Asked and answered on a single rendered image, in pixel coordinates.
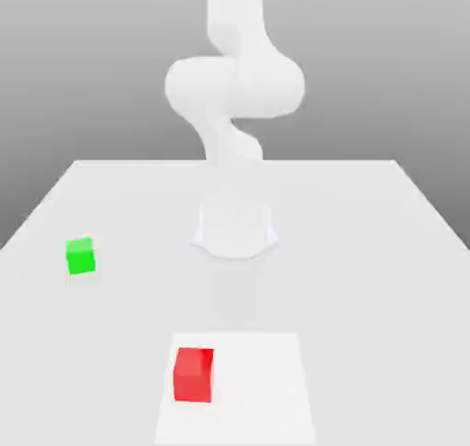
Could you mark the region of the small green cube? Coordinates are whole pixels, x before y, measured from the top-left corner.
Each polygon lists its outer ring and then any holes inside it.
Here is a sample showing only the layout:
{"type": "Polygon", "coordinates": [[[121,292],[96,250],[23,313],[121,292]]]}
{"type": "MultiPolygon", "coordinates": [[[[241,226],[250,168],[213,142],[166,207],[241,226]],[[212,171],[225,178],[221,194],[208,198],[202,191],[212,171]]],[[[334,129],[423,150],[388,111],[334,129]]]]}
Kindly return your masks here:
{"type": "Polygon", "coordinates": [[[83,237],[66,241],[66,261],[69,274],[92,273],[95,271],[95,247],[93,239],[83,237]]]}

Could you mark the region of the small red cube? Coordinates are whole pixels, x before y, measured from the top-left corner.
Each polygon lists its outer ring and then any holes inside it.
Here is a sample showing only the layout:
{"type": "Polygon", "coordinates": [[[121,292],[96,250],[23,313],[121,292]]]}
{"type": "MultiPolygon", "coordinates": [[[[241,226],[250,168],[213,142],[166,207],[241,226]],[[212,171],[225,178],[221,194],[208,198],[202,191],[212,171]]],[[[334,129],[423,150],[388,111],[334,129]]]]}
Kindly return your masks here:
{"type": "Polygon", "coordinates": [[[180,347],[173,367],[173,397],[179,402],[211,403],[214,350],[180,347]]]}

